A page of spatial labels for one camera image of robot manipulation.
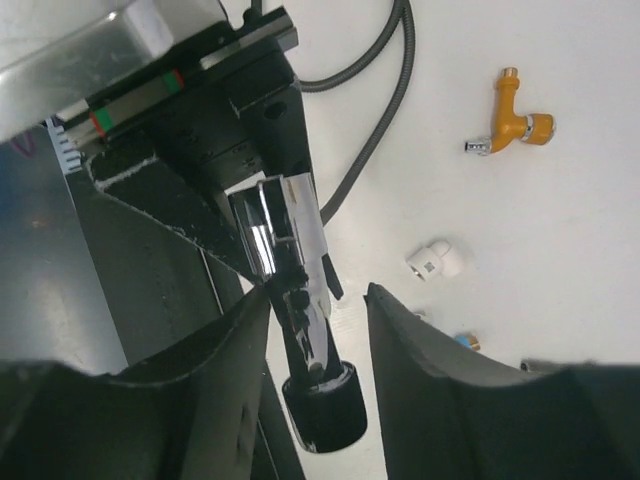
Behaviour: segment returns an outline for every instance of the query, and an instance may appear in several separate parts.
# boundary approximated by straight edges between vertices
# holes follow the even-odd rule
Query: screw hole
[[[276,102],[264,109],[264,116],[269,120],[277,120],[287,111],[287,104],[284,102]]]

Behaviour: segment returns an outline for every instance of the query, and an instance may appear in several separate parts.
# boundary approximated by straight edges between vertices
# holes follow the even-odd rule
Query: yellow valve
[[[493,137],[467,142],[466,152],[489,155],[499,152],[516,138],[532,145],[545,145],[551,141],[556,131],[556,122],[552,115],[532,113],[520,117],[513,112],[513,103],[519,86],[518,69],[505,68],[496,83],[498,101]]]

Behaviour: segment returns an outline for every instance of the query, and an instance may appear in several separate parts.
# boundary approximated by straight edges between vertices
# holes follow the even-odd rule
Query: white surface
[[[335,72],[369,46],[389,0],[288,0],[303,78]],[[345,287],[333,331],[363,383],[370,427],[331,456],[301,453],[309,479],[385,478],[366,311],[367,283],[453,334],[471,330],[483,353],[640,362],[640,4],[414,0],[418,57],[408,98],[343,209],[327,228]],[[399,37],[366,73],[305,97],[319,193],[326,200],[377,121],[397,78]],[[493,83],[520,69],[520,113],[555,115],[545,147],[511,145],[478,158],[464,141],[489,133]],[[424,283],[405,259],[448,238],[470,258],[452,280]],[[276,382],[286,364],[273,330]]]

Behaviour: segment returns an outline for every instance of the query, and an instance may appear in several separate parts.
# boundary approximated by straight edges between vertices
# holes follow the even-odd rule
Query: brass fitting
[[[516,138],[533,145],[545,145],[551,141],[556,131],[556,122],[552,115],[532,113],[519,117],[514,113],[513,103],[519,86],[517,68],[509,67],[502,70],[502,75],[496,83],[498,98],[493,137],[466,142],[466,152],[489,155],[499,152]]]

